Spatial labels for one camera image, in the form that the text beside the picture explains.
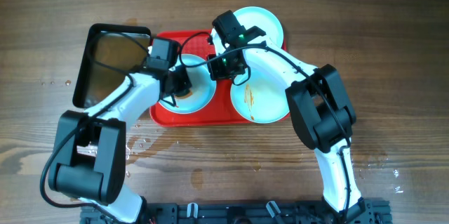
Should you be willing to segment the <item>orange sponge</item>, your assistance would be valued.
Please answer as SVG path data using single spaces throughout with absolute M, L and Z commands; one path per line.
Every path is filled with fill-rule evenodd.
M 186 91 L 183 91 L 183 92 L 177 94 L 175 97 L 178 98 L 178 99 L 185 99 L 185 98 L 188 98 L 191 95 L 192 95 L 192 91 L 186 90 Z

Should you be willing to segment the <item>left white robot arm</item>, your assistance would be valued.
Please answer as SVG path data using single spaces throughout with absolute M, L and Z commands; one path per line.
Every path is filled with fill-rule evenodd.
M 184 67 L 126 73 L 123 83 L 84 112 L 68 110 L 58 122 L 53 152 L 40 182 L 43 199 L 60 208 L 46 189 L 79 199 L 115 223 L 147 223 L 147 201 L 124 184 L 126 132 L 139 116 L 168 95 L 191 87 Z

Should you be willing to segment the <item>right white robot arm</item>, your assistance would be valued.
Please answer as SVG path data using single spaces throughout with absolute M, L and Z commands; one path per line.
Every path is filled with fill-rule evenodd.
M 258 70 L 279 82 L 295 133 L 313 150 L 323 180 L 323 203 L 341 223 L 363 212 L 354 180 L 350 147 L 356 115 L 338 71 L 332 65 L 305 64 L 269 44 L 229 49 L 208 56 L 214 76 L 233 77 Z

